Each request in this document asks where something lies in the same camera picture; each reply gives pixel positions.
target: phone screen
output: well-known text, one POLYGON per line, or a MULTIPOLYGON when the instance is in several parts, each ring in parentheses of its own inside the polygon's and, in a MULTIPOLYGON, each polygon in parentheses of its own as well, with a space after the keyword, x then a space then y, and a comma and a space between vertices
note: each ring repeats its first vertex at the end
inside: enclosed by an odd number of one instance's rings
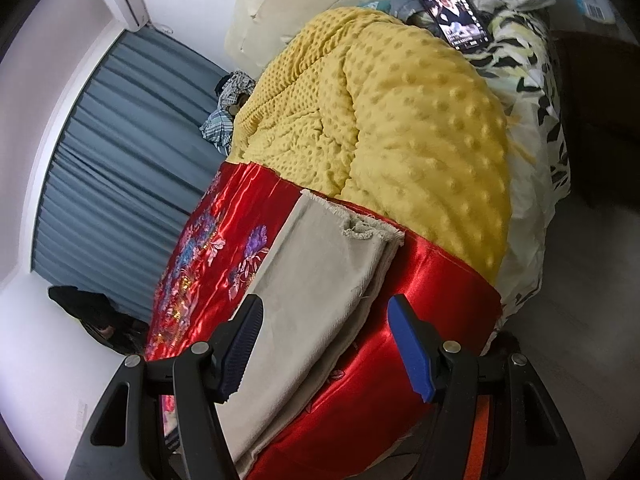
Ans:
POLYGON ((473 50, 491 39, 467 0, 422 0, 447 43, 457 50, 473 50))

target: black clamp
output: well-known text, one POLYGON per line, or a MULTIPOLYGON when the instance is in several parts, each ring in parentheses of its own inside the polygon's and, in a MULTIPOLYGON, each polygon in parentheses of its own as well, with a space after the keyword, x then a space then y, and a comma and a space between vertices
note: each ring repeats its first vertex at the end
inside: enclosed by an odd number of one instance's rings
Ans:
POLYGON ((175 396, 188 478, 238 479, 214 404, 238 390, 262 318, 262 301, 249 294, 208 342, 175 358, 124 359, 84 429, 66 480, 179 480, 168 463, 160 395, 175 396))
POLYGON ((464 478, 478 395, 488 395, 481 479, 584 480, 571 436, 524 355, 476 357, 455 341, 443 342, 402 294, 389 300, 387 314, 412 387, 437 410, 412 478, 464 478))

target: metal screw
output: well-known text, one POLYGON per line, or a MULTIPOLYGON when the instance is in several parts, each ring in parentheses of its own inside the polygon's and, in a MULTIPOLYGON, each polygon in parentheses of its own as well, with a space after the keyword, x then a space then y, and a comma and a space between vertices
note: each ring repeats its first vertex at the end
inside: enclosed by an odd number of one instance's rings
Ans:
POLYGON ((209 350, 209 345, 204 341, 198 341, 197 343, 191 345, 191 351, 194 354, 204 354, 204 352, 206 352, 207 350, 209 350))
POLYGON ((140 359, 140 356, 138 354, 133 354, 133 355, 127 356, 127 358, 124 359, 124 365, 127 368, 135 368, 140 364, 140 361, 142 361, 142 359, 140 359))
POLYGON ((460 350, 462 350, 462 346, 460 346, 460 343, 457 341, 445 341, 442 344, 442 347, 444 348, 445 352, 448 352, 450 354, 457 354, 458 352, 460 352, 460 350))
POLYGON ((513 361, 513 364, 516 366, 524 366, 528 363, 527 358, 522 354, 512 354, 511 361, 513 361))

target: beige canvas cloth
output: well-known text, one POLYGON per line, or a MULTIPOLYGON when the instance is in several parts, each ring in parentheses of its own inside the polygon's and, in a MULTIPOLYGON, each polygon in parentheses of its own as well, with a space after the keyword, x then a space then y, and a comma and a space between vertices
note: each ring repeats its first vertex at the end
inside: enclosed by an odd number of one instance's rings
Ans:
POLYGON ((217 406, 241 477, 351 345, 403 241, 386 222, 302 192, 247 290, 264 322, 238 392, 217 406))

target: wall outlet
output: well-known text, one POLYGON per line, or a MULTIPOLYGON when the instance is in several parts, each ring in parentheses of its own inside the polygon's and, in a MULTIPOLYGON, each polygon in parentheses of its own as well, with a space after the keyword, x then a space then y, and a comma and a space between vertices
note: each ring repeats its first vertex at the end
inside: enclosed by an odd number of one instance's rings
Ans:
POLYGON ((82 399, 78 399, 78 412, 76 413, 76 430, 80 433, 84 431, 86 419, 89 412, 89 406, 82 399))

